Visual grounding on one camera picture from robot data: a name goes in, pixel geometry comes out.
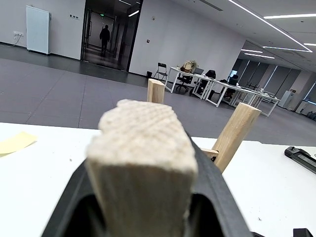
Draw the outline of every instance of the bag on desk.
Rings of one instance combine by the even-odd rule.
[[[197,63],[196,61],[186,61],[182,67],[180,68],[181,71],[185,72],[185,73],[192,73],[194,72],[194,70],[197,67]]]
[[[208,72],[205,74],[208,78],[216,79],[216,72],[214,70],[208,70]]]

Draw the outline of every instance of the yellow sticky note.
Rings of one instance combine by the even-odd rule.
[[[37,136],[26,132],[21,132],[14,137],[8,138],[0,142],[0,154],[9,154],[21,150],[35,142]]]

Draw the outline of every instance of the power cable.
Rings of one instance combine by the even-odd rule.
[[[19,42],[20,38],[21,38],[21,36],[19,36],[17,42],[16,42],[15,44],[13,44],[13,45],[4,45],[4,44],[0,44],[0,45],[1,45],[1,46],[6,46],[6,47],[14,47],[14,46],[16,46],[17,43]]]

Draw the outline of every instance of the wooden block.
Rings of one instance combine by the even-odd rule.
[[[182,237],[198,164],[170,106],[123,100],[85,162],[109,236]]]
[[[232,160],[241,142],[251,130],[261,111],[243,103],[239,103],[224,130],[219,135],[213,150],[219,151],[215,165],[222,171]]]
[[[155,79],[148,80],[147,101],[163,104],[164,84]]]
[[[201,148],[201,150],[209,157],[212,161],[215,161],[216,157],[218,157],[219,152],[207,148]]]

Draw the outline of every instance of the office desk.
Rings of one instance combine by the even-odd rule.
[[[212,91],[212,88],[215,84],[220,84],[221,86],[223,86],[224,90],[222,91],[222,93],[220,94],[220,98],[218,100],[218,102],[213,102],[212,100],[208,99],[211,91]],[[224,82],[220,82],[218,80],[213,80],[212,84],[209,86],[209,88],[207,89],[207,95],[205,97],[205,100],[210,102],[211,104],[215,105],[216,107],[218,107],[220,105],[220,103],[222,102],[223,100],[223,97],[227,91],[227,89],[230,88],[230,89],[233,89],[233,90],[236,90],[236,91],[242,91],[242,92],[245,92],[245,93],[248,93],[248,94],[251,94],[251,99],[247,102],[247,104],[251,105],[253,103],[253,100],[255,99],[255,95],[257,95],[257,93],[255,91],[251,91],[251,90],[247,90],[247,89],[243,89],[241,87],[237,87],[237,86],[234,86],[234,85],[229,85],[227,83],[224,83]]]
[[[39,237],[100,131],[10,123],[0,123],[0,131],[0,140],[21,131],[38,136],[34,144],[0,158],[0,236]],[[193,141],[211,149],[216,139]],[[243,141],[223,176],[251,231],[290,237],[293,228],[308,228],[315,236],[316,175],[287,158],[287,147]]]
[[[172,87],[169,88],[169,87],[167,86],[167,83],[169,82],[170,74],[171,74],[172,71],[175,71],[175,72],[177,73],[177,76],[176,76],[175,79],[173,80]],[[179,69],[177,69],[177,68],[175,68],[175,67],[170,67],[169,74],[168,74],[168,77],[167,77],[166,82],[165,82],[165,85],[164,85],[165,88],[166,88],[167,90],[169,90],[171,93],[173,93],[174,87],[175,87],[175,85],[176,85],[177,79],[178,79],[178,77],[180,76],[180,74],[185,75],[185,76],[190,76],[190,77],[197,78],[197,83],[196,83],[196,85],[195,85],[195,87],[194,87],[194,89],[193,89],[192,94],[194,94],[195,96],[197,96],[197,97],[200,98],[200,99],[204,99],[205,96],[206,96],[206,93],[207,93],[207,90],[206,90],[206,89],[208,88],[210,82],[211,82],[213,79],[208,78],[208,77],[206,77],[206,76],[202,76],[202,75],[196,75],[196,74],[192,74],[192,73],[185,73],[185,72],[183,72],[183,71],[181,71],[181,70],[179,70]],[[206,81],[207,81],[207,85],[206,85],[206,87],[205,87],[205,90],[203,91],[203,94],[202,94],[202,95],[199,95],[199,94],[197,94],[197,90],[198,90],[198,87],[199,87],[199,85],[200,85],[200,83],[201,83],[202,80],[206,80]]]
[[[275,109],[275,107],[277,106],[277,104],[279,103],[279,99],[277,99],[276,97],[271,97],[269,95],[266,95],[264,93],[261,93],[260,91],[254,91],[254,90],[251,90],[252,92],[255,93],[254,97],[252,97],[251,99],[251,103],[248,103],[249,105],[255,107],[255,108],[259,108],[261,102],[265,99],[266,101],[270,102],[272,101],[273,102],[273,106],[271,107],[271,109],[265,113],[264,111],[261,110],[261,114],[263,114],[264,116],[266,117],[269,117],[270,114],[272,113],[272,111]],[[242,94],[242,91],[237,91],[233,98],[232,98],[232,101],[230,103],[230,105],[236,107],[236,101],[237,99],[239,98],[240,94]]]
[[[218,100],[218,102],[213,102],[212,100],[208,99],[211,91],[212,91],[212,88],[215,84],[220,84],[223,86],[224,90],[222,91],[221,95],[220,95],[220,98]],[[231,106],[234,106],[236,107],[236,102],[237,102],[237,99],[239,98],[239,96],[242,94],[242,93],[245,93],[246,96],[247,95],[250,95],[250,99],[248,101],[245,101],[246,99],[246,96],[244,98],[244,100],[242,101],[243,103],[247,103],[255,108],[258,108],[260,103],[262,102],[263,99],[270,99],[271,101],[274,101],[274,105],[272,106],[272,108],[270,109],[269,112],[265,113],[263,111],[261,111],[261,114],[266,116],[266,117],[269,117],[270,114],[272,113],[272,111],[274,110],[274,108],[277,106],[277,104],[279,103],[279,99],[277,99],[276,97],[270,97],[269,95],[266,95],[266,94],[263,94],[259,91],[254,91],[254,90],[251,90],[251,89],[248,89],[248,88],[242,88],[242,87],[239,87],[239,86],[234,86],[234,85],[229,85],[227,83],[224,83],[224,82],[220,82],[218,80],[212,80],[212,84],[210,84],[209,88],[207,89],[207,94],[205,96],[205,100],[210,102],[211,104],[215,105],[216,107],[218,107],[220,105],[220,103],[222,102],[223,98],[224,98],[224,95],[227,91],[227,89],[230,88],[230,89],[233,89],[235,90],[236,92],[234,93],[234,96],[233,98],[231,99],[231,101],[227,102],[229,105]]]

